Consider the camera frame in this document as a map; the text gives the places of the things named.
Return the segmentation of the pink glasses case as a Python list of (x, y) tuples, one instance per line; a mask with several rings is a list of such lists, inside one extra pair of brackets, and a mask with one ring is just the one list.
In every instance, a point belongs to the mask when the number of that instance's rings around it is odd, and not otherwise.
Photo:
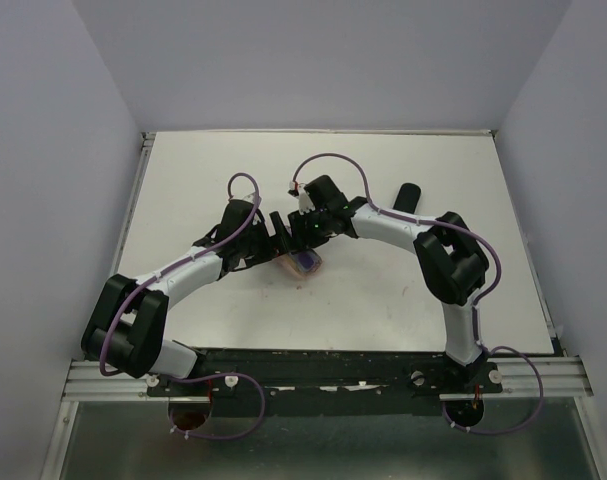
[(323, 264), (323, 260), (314, 250), (304, 250), (287, 253), (276, 258), (276, 262), (299, 278), (306, 278), (316, 273)]

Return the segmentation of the purple sunglasses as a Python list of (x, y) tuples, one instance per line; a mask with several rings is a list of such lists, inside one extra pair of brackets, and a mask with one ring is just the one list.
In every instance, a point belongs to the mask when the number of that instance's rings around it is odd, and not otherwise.
[(322, 264), (321, 258), (314, 250), (293, 253), (289, 256), (294, 271), (302, 276), (314, 273)]

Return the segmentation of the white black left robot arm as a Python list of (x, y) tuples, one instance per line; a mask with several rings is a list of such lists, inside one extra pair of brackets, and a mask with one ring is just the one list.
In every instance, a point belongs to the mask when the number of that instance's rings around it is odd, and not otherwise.
[(82, 351), (110, 375), (170, 376), (184, 395), (197, 393), (205, 372), (197, 352), (164, 338), (167, 314), (196, 290), (229, 273), (287, 252), (289, 228), (276, 211), (265, 217), (248, 200), (231, 200), (222, 219), (170, 264), (148, 274), (110, 277), (81, 339)]

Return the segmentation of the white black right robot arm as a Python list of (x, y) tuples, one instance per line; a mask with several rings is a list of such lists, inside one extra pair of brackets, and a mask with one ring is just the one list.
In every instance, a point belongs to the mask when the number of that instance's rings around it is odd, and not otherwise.
[(446, 331), (443, 379), (463, 392), (479, 380), (475, 362), (482, 356), (473, 301), (489, 268), (487, 256), (469, 235), (462, 219), (449, 212), (440, 218), (384, 211), (364, 197), (352, 200), (322, 175), (308, 184), (292, 181), (289, 194), (298, 209), (288, 215), (293, 245), (310, 250), (346, 235), (376, 240), (414, 254), (429, 292), (441, 302)]

